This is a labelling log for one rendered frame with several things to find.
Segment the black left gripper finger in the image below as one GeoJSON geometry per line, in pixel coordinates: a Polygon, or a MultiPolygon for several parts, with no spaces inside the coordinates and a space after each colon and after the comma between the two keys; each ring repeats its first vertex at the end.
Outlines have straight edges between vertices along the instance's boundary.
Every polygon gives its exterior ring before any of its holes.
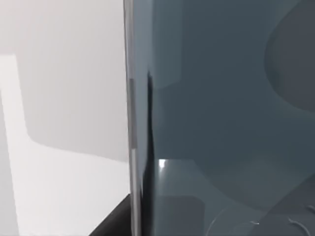
{"type": "Polygon", "coordinates": [[[88,236],[132,236],[130,194],[88,236]]]}

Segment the dark blue-grey glossy object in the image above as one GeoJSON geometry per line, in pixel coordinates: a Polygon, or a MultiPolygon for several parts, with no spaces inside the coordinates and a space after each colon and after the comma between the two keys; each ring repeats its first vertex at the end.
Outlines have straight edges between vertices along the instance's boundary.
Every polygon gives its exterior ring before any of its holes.
{"type": "Polygon", "coordinates": [[[315,0],[123,0],[132,236],[315,236],[315,0]]]}

